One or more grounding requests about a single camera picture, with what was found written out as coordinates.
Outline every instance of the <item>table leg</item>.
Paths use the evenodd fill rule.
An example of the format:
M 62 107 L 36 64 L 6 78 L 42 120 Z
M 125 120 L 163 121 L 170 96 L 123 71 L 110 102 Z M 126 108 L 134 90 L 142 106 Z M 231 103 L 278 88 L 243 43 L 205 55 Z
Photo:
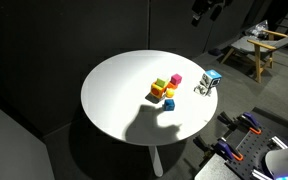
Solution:
M 162 168 L 160 156 L 158 155 L 157 148 L 156 146 L 149 146 L 148 149 L 150 151 L 155 175 L 157 177 L 161 177 L 163 175 L 163 168 Z

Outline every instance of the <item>blue block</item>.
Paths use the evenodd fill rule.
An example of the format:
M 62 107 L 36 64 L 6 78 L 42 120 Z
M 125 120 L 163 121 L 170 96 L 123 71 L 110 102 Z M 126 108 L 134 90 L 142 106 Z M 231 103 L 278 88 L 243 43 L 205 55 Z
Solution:
M 173 99 L 165 99 L 164 111 L 174 111 L 175 103 Z

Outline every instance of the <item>table top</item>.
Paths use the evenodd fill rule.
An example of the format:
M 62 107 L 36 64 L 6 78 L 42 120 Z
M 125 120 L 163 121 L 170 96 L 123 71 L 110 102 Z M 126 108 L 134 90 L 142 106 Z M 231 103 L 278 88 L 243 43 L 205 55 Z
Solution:
M 111 57 L 86 77 L 81 91 L 83 109 L 101 131 L 126 143 L 145 146 L 171 144 L 202 129 L 217 107 L 217 91 L 194 92 L 205 71 L 182 56 L 139 50 Z M 174 111 L 164 111 L 146 97 L 160 77 L 182 76 L 175 90 Z

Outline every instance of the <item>orange block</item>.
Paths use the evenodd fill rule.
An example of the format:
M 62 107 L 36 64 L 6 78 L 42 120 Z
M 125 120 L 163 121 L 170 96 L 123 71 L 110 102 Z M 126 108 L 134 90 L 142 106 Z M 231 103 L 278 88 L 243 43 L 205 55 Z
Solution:
M 174 85 L 173 83 L 169 82 L 168 85 L 167 85 L 167 88 L 172 88 L 172 89 L 176 89 L 178 87 L 178 84 L 177 85 Z

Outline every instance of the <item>pink block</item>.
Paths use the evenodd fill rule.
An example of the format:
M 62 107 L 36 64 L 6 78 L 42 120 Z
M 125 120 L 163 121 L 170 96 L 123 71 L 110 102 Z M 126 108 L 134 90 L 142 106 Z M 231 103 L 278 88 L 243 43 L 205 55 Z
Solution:
M 174 85 L 178 85 L 179 83 L 181 83 L 182 81 L 182 76 L 178 75 L 178 74 L 174 74 L 171 77 L 171 83 Z

